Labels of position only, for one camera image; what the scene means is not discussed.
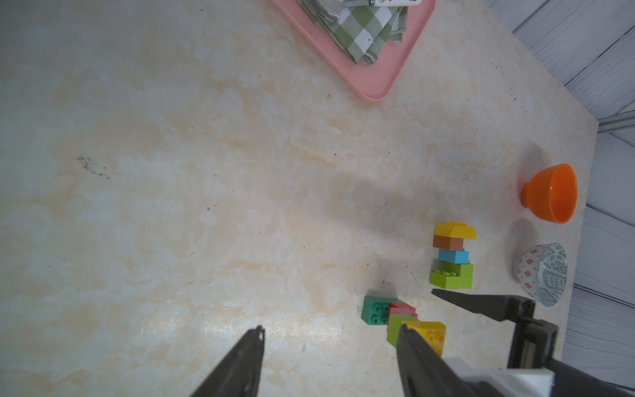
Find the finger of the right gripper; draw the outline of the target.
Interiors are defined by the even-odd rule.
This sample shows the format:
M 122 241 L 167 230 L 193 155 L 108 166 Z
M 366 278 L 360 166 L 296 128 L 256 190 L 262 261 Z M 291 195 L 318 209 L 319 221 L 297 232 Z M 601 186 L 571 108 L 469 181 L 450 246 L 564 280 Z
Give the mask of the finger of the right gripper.
M 473 314 L 498 322 L 509 320 L 517 323 L 523 318 L 532 318 L 535 301 L 518 295 L 462 294 L 445 289 L 433 289 L 432 294 Z

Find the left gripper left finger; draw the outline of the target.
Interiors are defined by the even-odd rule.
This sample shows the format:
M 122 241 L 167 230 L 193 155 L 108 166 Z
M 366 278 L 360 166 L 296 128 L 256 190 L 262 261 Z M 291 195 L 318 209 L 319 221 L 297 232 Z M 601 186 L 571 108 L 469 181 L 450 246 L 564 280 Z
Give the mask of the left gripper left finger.
M 265 342 L 261 325 L 249 329 L 191 396 L 257 396 Z

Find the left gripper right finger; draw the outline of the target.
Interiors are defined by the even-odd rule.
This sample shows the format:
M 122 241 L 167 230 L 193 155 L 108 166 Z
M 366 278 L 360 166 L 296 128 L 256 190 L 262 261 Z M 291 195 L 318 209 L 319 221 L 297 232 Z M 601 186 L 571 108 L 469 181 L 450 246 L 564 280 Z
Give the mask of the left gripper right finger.
M 396 347 L 405 396 L 501 396 L 485 381 L 468 382 L 413 329 L 403 325 Z

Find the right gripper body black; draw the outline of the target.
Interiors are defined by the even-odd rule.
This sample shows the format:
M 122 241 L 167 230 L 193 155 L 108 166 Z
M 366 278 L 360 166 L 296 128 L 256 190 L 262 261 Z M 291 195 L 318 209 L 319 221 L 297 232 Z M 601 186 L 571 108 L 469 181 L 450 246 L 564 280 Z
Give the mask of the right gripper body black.
M 523 317 L 516 323 L 509 353 L 509 369 L 541 369 L 551 359 L 559 327 Z

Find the lime small lego brick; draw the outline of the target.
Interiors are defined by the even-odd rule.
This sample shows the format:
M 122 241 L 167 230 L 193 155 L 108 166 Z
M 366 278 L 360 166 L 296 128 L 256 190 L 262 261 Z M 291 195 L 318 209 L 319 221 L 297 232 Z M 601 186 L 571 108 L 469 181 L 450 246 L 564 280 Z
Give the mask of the lime small lego brick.
M 449 261 L 443 261 L 443 271 L 450 273 L 452 276 L 472 278 L 474 276 L 474 265 L 456 264 Z

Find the lime long lego brick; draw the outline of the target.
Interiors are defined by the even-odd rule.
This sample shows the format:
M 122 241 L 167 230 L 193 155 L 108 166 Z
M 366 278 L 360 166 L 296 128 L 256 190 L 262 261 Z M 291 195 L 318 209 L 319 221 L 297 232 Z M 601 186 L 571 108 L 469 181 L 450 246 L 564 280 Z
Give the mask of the lime long lego brick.
M 473 277 L 459 276 L 453 272 L 436 270 L 431 273 L 429 281 L 433 286 L 441 289 L 471 289 Z

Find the light green small lego brick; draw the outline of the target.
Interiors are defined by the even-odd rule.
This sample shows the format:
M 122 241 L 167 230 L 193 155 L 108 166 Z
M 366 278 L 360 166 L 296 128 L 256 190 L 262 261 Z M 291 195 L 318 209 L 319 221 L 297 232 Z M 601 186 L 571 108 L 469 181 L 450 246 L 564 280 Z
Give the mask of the light green small lego brick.
M 418 319 L 410 314 L 390 314 L 388 322 L 387 342 L 394 348 L 397 347 L 400 329 L 404 322 L 416 322 Z

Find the cyan small lego brick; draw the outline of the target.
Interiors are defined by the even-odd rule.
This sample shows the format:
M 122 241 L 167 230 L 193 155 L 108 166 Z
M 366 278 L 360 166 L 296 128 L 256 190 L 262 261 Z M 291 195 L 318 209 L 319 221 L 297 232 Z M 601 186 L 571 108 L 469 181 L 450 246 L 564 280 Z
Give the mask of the cyan small lego brick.
M 465 265 L 469 264 L 469 252 L 462 251 L 449 251 L 445 249 L 438 250 L 438 259 L 453 264 Z

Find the pink small lego brick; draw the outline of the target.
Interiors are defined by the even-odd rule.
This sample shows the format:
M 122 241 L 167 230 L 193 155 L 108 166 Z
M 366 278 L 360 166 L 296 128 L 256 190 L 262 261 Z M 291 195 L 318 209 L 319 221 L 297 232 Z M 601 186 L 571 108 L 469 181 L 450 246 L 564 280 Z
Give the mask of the pink small lego brick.
M 418 314 L 415 310 L 401 307 L 391 307 L 389 313 L 388 329 L 395 329 L 403 322 L 417 321 Z

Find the brown small lego brick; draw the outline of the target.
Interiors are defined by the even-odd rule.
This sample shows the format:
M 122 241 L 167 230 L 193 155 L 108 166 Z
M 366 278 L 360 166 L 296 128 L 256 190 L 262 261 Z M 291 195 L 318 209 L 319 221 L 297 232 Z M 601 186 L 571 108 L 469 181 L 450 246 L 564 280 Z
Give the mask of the brown small lego brick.
M 433 236 L 433 246 L 446 251 L 463 251 L 464 240 L 462 238 L 450 238 L 440 235 Z

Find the dark green long lego brick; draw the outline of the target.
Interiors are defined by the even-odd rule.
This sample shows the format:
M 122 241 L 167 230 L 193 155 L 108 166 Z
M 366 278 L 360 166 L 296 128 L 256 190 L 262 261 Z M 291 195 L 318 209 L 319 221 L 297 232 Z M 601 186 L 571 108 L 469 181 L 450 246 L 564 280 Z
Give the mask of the dark green long lego brick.
M 390 316 L 390 305 L 401 303 L 397 298 L 366 296 L 361 310 L 361 319 L 368 325 L 387 325 Z

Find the yellow long lego brick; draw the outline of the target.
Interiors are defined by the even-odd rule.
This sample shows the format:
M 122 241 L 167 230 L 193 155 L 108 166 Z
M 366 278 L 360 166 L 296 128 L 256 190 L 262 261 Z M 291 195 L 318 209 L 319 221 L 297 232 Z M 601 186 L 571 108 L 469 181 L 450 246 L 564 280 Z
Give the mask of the yellow long lego brick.
M 478 234 L 476 230 L 474 230 L 474 228 L 470 227 L 466 223 L 454 222 L 440 224 L 439 226 L 437 226 L 434 235 L 445 238 L 459 238 L 469 240 L 476 240 L 478 238 Z

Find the red small lego brick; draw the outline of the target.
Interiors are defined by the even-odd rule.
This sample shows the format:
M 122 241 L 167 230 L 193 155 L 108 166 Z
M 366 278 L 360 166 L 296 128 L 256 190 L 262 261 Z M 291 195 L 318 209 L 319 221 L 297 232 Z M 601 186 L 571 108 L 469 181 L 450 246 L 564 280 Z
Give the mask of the red small lego brick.
M 409 304 L 405 304 L 403 302 L 393 302 L 390 304 L 390 311 L 396 311 L 399 313 L 416 313 L 416 309 L 409 305 Z

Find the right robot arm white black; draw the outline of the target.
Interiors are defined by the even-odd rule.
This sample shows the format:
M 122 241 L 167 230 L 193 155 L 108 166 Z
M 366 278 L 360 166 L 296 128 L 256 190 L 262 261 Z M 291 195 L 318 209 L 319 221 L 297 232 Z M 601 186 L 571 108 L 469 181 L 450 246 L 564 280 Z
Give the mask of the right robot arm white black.
M 557 325 L 534 318 L 536 302 L 518 295 L 462 294 L 433 289 L 432 294 L 473 314 L 515 324 L 509 370 L 549 370 L 553 396 L 626 396 L 628 393 L 552 357 Z

